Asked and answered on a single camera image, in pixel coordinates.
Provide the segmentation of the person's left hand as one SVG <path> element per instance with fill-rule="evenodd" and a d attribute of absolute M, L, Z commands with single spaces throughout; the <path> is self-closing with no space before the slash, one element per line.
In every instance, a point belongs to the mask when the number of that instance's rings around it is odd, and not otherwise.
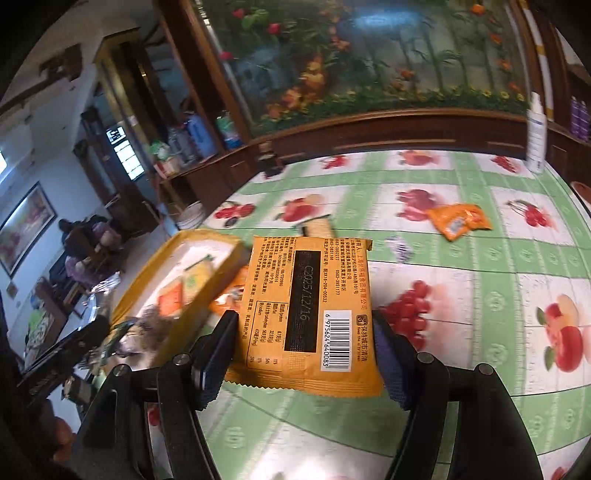
<path fill-rule="evenodd" d="M 44 400 L 40 410 L 43 447 L 50 458 L 61 465 L 69 462 L 76 434 L 65 420 L 55 415 L 50 400 Z"/>

